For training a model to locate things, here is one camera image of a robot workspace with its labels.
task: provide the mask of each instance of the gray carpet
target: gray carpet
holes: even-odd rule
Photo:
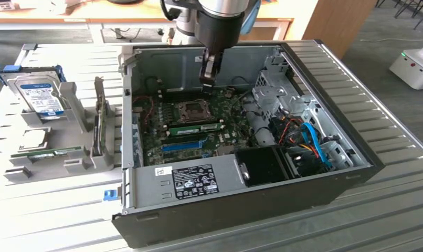
[[[413,90],[389,71],[388,67],[400,55],[401,50],[420,48],[421,42],[385,41],[368,43],[360,39],[383,38],[423,38],[423,25],[412,30],[417,18],[411,18],[405,10],[397,19],[393,18],[396,9],[393,1],[385,0],[381,8],[373,9],[357,39],[352,44],[343,62],[356,76],[380,98],[385,106],[423,141],[423,90]],[[132,38],[136,29],[124,35]],[[105,42],[120,43],[115,33],[104,30]],[[143,29],[135,42],[160,41],[155,30]],[[88,30],[21,30],[0,31],[0,64],[13,64],[24,43],[60,44],[91,43]]]

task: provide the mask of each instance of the green circuit board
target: green circuit board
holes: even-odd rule
[[[201,103],[209,107],[211,120],[200,122],[201,126],[184,127],[180,122],[181,113],[179,113],[179,107],[185,102],[201,101],[201,99],[167,102],[159,96],[144,96],[136,100],[133,110],[140,113],[144,166],[225,155],[232,153],[232,150],[249,146],[249,124],[239,113],[240,94],[235,93],[229,96],[227,91],[215,90],[212,96],[203,100]],[[181,141],[188,138],[195,140],[187,142],[201,141],[200,148],[163,151],[167,141]]]

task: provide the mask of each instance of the perforated metal surface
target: perforated metal surface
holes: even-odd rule
[[[327,206],[141,251],[423,251],[423,146],[325,49],[313,41],[288,44],[387,167]],[[24,55],[24,65],[44,65],[57,58],[77,84],[84,106],[93,105],[92,77],[104,76],[108,100],[119,105],[115,52],[115,46],[39,45]],[[15,112],[11,101],[4,89],[1,118]],[[16,123],[1,121],[0,125]],[[8,136],[7,128],[0,128],[0,138]],[[103,219],[117,212],[111,209],[116,202],[100,202],[103,191],[119,183],[120,171],[115,169],[0,184],[0,251],[128,251],[111,222]]]

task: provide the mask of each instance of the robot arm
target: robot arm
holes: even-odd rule
[[[195,10],[195,16],[188,22],[193,24],[193,36],[205,46],[199,75],[204,93],[212,92],[224,50],[237,43],[244,12],[252,9],[257,2],[259,0],[160,0],[168,20],[179,17],[181,9]]]

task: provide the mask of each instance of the motherboard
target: motherboard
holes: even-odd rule
[[[241,98],[231,87],[211,95],[159,90],[135,96],[144,166],[227,155],[252,146]]]

